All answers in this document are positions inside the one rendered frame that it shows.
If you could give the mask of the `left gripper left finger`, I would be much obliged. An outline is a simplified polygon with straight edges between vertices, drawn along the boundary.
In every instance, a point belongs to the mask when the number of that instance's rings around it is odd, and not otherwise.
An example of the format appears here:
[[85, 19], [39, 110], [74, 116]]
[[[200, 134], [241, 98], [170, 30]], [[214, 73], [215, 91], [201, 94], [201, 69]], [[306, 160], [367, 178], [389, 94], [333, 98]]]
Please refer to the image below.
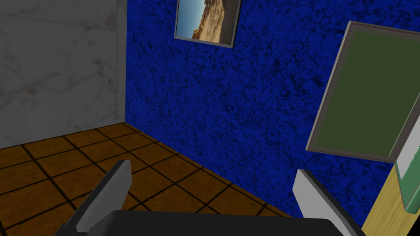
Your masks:
[[70, 220], [63, 224], [64, 234], [87, 234], [109, 213], [120, 210], [132, 185], [129, 160], [118, 160], [90, 192]]

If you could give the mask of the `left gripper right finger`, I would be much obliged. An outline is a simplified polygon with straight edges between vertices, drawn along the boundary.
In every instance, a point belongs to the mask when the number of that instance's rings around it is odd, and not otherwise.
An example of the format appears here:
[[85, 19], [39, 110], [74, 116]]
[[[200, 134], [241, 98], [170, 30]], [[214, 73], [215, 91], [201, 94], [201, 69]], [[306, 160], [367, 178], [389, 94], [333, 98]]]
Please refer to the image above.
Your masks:
[[298, 169], [292, 191], [301, 214], [320, 236], [366, 236], [330, 192], [306, 169]]

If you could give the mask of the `yellow cabinet with green door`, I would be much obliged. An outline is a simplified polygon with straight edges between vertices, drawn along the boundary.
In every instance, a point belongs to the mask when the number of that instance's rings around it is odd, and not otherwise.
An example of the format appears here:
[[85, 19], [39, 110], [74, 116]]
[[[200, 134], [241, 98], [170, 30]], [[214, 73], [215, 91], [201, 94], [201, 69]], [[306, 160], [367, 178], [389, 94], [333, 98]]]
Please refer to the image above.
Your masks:
[[363, 224], [366, 236], [408, 236], [420, 214], [420, 116]]

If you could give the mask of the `grey framed green window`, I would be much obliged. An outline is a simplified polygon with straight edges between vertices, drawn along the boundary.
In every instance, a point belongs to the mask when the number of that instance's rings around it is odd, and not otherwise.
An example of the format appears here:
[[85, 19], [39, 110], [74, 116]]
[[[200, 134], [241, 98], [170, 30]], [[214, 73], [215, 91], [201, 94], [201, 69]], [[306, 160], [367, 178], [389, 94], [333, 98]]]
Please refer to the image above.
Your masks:
[[420, 113], [420, 32], [349, 21], [306, 150], [395, 163]]

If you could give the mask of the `framed desert landscape picture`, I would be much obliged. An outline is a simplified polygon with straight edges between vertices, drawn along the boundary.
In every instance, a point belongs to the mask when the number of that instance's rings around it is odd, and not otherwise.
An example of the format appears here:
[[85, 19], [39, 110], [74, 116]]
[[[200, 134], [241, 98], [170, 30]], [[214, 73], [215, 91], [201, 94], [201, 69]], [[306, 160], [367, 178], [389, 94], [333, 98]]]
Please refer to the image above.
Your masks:
[[177, 0], [174, 38], [233, 48], [243, 0]]

